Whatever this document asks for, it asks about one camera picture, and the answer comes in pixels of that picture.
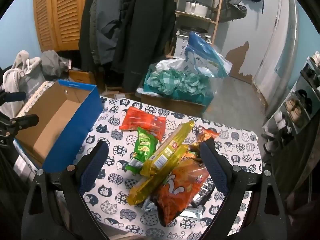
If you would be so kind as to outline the large orange chips bag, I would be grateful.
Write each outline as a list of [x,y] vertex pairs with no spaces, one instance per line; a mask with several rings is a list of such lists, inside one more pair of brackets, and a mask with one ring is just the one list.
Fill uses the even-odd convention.
[[174,167],[152,197],[162,226],[187,208],[208,177],[205,165],[193,159],[184,159]]

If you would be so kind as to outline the small orange snack packet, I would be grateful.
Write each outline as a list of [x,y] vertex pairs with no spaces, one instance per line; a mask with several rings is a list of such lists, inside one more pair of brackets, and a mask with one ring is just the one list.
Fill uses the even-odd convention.
[[204,127],[200,126],[198,128],[198,132],[197,132],[197,142],[203,142],[206,141],[210,138],[217,138],[220,135],[220,133],[217,133],[215,131],[212,131],[210,129],[205,129]]

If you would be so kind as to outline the long yellow biscuit pack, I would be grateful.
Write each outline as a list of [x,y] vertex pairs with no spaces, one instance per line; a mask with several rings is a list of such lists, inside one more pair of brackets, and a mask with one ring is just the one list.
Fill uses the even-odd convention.
[[144,162],[140,174],[145,177],[151,177],[161,171],[165,164],[173,158],[174,153],[184,142],[194,125],[195,122],[193,120],[180,124],[172,135],[157,148],[156,152]]

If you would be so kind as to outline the green pea snack bag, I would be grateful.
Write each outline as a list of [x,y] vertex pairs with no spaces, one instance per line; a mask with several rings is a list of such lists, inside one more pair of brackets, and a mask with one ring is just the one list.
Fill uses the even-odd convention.
[[142,128],[137,128],[138,137],[132,159],[125,166],[125,170],[139,174],[144,163],[156,150],[158,139]]

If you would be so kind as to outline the red snack bag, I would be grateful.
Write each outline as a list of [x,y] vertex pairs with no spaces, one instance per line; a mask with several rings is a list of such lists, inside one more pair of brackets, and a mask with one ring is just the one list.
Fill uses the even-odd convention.
[[165,133],[165,123],[166,117],[155,116],[135,107],[129,107],[119,129],[136,131],[140,127],[162,141]]

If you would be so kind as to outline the grey white clothes pile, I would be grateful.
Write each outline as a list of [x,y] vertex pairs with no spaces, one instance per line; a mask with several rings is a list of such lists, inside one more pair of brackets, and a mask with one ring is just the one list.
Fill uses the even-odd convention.
[[72,68],[70,59],[61,57],[54,50],[48,50],[39,57],[29,57],[25,50],[16,55],[13,65],[1,77],[1,90],[9,93],[24,92],[26,98],[16,102],[5,102],[1,112],[14,118],[24,104],[45,81],[55,81],[68,76]]

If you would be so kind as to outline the blue cardboard box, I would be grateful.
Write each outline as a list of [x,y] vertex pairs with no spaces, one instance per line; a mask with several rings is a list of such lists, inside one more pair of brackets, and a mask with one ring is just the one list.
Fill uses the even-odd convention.
[[60,172],[73,163],[102,111],[97,86],[46,81],[18,113],[36,114],[39,123],[20,131],[14,146],[32,170]]

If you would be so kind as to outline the brown cardboard box floor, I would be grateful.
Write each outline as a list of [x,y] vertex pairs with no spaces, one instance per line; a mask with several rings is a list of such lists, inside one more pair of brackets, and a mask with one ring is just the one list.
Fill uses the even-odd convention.
[[142,103],[146,103],[148,105],[196,117],[201,117],[202,113],[206,110],[205,105],[193,102],[173,100],[145,94],[142,94],[140,99]]

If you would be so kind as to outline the wooden louvered door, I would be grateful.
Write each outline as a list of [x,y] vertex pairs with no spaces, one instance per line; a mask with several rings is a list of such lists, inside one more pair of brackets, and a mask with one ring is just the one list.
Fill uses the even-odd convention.
[[41,51],[78,50],[86,0],[33,0]]

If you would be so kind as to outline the shoe rack with shoes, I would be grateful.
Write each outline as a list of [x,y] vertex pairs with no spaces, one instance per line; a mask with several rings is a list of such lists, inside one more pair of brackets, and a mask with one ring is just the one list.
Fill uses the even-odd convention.
[[263,125],[264,150],[276,153],[288,145],[319,110],[319,52],[308,57],[300,75]]

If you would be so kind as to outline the teal cloth in box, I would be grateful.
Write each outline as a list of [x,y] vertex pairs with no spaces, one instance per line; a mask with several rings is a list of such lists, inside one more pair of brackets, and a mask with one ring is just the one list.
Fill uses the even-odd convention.
[[208,106],[214,98],[209,77],[174,68],[149,70],[143,89],[167,99],[189,101],[204,106]]

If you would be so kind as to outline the blue plastic bag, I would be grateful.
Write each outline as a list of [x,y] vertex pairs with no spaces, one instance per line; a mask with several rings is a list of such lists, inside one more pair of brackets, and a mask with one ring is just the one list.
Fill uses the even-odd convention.
[[223,79],[229,75],[232,68],[229,61],[193,31],[189,33],[185,61],[190,63],[196,72],[207,77]]

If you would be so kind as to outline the dark hanging coats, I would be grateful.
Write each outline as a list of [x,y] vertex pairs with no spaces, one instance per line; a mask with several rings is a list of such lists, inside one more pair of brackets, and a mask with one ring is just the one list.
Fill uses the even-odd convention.
[[163,59],[176,21],[174,0],[86,0],[81,69],[133,93],[149,65]]

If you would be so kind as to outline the white cooking pot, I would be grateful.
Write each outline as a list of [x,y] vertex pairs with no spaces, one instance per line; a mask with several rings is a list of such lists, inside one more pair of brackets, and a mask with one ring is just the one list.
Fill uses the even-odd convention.
[[202,2],[193,0],[193,1],[185,2],[184,11],[188,14],[193,14],[200,17],[206,17],[207,13],[211,11],[211,9],[212,8],[210,6]]

